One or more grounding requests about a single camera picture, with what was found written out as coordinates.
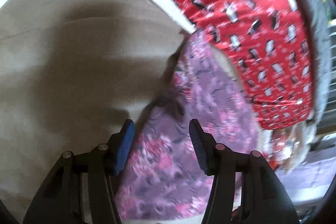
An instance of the purple cloth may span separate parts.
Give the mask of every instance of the purple cloth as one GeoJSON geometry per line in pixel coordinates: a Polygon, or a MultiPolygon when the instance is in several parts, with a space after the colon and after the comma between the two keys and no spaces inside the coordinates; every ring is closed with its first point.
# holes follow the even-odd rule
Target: purple cloth
{"type": "Polygon", "coordinates": [[[256,148],[252,108],[216,64],[203,30],[184,45],[171,86],[130,154],[116,195],[122,219],[182,219],[205,211],[213,177],[197,162],[189,136],[193,118],[234,151],[256,148]]]}

